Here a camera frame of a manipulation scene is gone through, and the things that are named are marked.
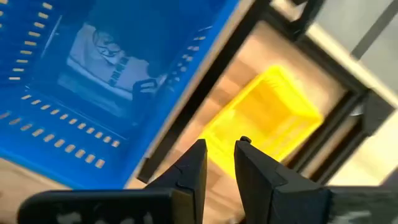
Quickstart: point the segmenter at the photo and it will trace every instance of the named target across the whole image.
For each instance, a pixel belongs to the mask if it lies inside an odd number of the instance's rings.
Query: wooden surface
[[[289,69],[296,84],[323,114],[334,107],[345,90],[337,82],[309,62],[287,41],[265,24],[259,24],[237,54],[209,97],[195,114],[173,151],[161,165],[157,175],[165,171],[187,150],[208,123],[239,90],[270,65]],[[398,163],[398,115],[390,118],[375,136],[367,140],[341,169],[332,184],[375,185]],[[48,189],[63,188],[44,178],[0,161],[0,223],[14,223],[19,204],[28,196]],[[133,180],[129,188],[144,184]],[[203,223],[228,223],[243,215],[238,186],[214,163],[208,161],[205,214]]]

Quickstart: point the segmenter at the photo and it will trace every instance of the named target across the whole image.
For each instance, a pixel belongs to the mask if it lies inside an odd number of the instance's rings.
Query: blue plastic crate
[[[120,189],[238,0],[0,0],[0,156]]]

